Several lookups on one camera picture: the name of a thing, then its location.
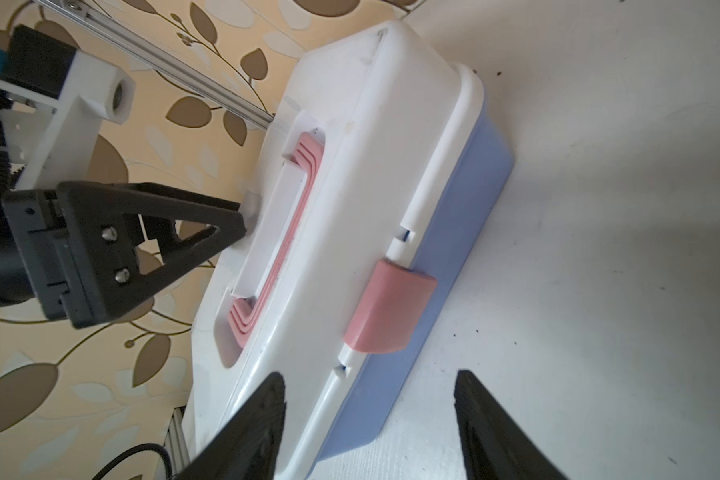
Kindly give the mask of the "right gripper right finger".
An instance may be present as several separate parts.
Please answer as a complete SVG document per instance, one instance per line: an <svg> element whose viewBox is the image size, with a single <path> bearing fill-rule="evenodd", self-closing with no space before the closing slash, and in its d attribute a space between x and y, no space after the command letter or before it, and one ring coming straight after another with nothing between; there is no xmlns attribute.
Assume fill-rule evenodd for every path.
<svg viewBox="0 0 720 480"><path fill-rule="evenodd" d="M469 479L563 479L469 370L457 373L454 406Z"/></svg>

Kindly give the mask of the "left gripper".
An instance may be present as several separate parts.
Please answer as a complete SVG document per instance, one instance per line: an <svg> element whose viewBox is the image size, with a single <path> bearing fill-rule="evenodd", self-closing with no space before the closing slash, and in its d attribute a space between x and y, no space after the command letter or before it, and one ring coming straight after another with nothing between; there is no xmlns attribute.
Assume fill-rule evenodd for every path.
<svg viewBox="0 0 720 480"><path fill-rule="evenodd" d="M245 235L237 203L156 183L10 192L0 207L0 307L35 298L48 320L103 324Z"/></svg>

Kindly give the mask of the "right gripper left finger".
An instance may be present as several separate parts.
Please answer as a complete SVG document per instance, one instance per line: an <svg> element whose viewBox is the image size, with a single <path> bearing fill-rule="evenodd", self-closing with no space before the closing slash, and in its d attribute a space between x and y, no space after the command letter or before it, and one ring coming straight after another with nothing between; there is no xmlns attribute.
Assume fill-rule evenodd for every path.
<svg viewBox="0 0 720 480"><path fill-rule="evenodd" d="M285 382L269 374L179 480L272 479L283 439Z"/></svg>

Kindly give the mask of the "white and blue tool box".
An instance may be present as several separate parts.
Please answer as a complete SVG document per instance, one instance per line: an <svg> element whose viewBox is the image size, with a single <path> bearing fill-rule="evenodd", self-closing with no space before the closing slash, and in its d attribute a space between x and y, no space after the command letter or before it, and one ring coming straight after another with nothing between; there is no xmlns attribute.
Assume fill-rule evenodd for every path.
<svg viewBox="0 0 720 480"><path fill-rule="evenodd" d="M407 24L307 52L192 327L190 455L272 373L276 478L374 441L513 165L479 76Z"/></svg>

